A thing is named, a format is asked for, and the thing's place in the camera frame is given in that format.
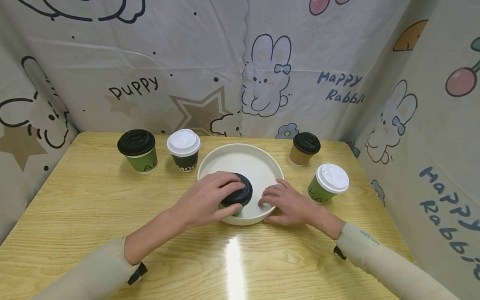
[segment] cup lid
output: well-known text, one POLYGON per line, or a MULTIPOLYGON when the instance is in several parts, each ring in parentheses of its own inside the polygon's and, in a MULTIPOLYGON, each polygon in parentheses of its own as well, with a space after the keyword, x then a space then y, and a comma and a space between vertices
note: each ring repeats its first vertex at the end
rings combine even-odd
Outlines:
POLYGON ((143 129, 134 129, 124 133, 117 148, 123 155, 138 156, 145 154, 155 147, 155 137, 143 129))
POLYGON ((320 151, 320 141, 310 132, 300 132, 293 138, 295 147, 305 154, 317 154, 320 151))
POLYGON ((180 129, 168 137, 167 149, 178 157, 190 156, 200 149, 200 137, 190 129, 180 129))
POLYGON ((316 173, 318 183, 328 192, 341 194, 348 189, 350 180, 347 173, 334 164, 323 164, 316 173))
POLYGON ((245 184, 245 187, 241 190, 234 191, 230 195, 228 195, 225 199, 220 202, 224 207, 233 205, 235 203, 240 203, 241 205, 245 206, 250 202, 253 194, 253 188, 250 181, 243 175, 234 173, 240 178, 241 183, 245 184))

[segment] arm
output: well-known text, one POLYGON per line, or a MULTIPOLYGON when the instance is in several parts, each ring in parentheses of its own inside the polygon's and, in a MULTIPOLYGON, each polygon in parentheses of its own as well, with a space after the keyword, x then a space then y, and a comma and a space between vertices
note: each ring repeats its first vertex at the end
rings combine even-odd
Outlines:
POLYGON ((284 226, 309 224, 335 240, 352 263, 371 274, 401 300, 458 300, 434 278, 401 255, 380 244, 362 228, 346 223, 301 195, 284 180, 268 187, 260 200, 282 210, 281 216, 269 216, 269 223, 284 226))
POLYGON ((178 202, 127 236, 100 246, 34 300, 102 299, 125 284, 140 262, 184 231, 231 216, 240 204, 217 210, 230 193, 242 189, 240 179, 227 172, 209 174, 196 182, 178 202))

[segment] sleeve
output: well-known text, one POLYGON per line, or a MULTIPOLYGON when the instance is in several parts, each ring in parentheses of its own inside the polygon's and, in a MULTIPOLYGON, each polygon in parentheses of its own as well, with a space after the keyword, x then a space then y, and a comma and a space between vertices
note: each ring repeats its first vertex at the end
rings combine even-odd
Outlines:
POLYGON ((354 224, 345 224, 336 244, 356 267, 400 300, 458 300, 430 275, 354 224))
POLYGON ((124 243, 125 238, 117 238, 100 246, 33 299, 91 300, 108 296, 125 284, 139 267, 125 260, 124 243))

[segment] white tray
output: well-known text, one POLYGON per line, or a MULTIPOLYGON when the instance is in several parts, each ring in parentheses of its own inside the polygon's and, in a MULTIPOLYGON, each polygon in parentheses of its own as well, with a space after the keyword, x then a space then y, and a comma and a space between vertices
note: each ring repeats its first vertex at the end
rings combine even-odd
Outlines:
POLYGON ((276 178, 284 179, 278 163, 264 150, 247 144, 227 144, 210 152, 198 167, 197 179, 217 171, 239 173, 253 187, 250 202, 238 216, 229 216, 222 221, 232 225, 246 226, 261 222, 275 209, 270 204, 258 205, 266 187, 277 184, 276 178))

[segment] printed cloth wall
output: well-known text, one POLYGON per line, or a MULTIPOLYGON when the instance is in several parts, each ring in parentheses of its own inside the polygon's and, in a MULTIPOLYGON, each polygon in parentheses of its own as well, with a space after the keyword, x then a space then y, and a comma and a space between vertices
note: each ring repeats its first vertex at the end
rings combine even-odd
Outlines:
POLYGON ((309 131, 347 142, 419 265, 460 299, 478 298, 472 1, 0 6, 0 233, 66 150, 73 125, 282 139, 309 131))
POLYGON ((0 243, 78 133, 11 25, 0 10, 0 243))
POLYGON ((390 88, 371 89, 386 104, 373 109, 355 148, 419 266, 473 300, 480 295, 480 6, 418 4, 387 49, 379 80, 390 88))

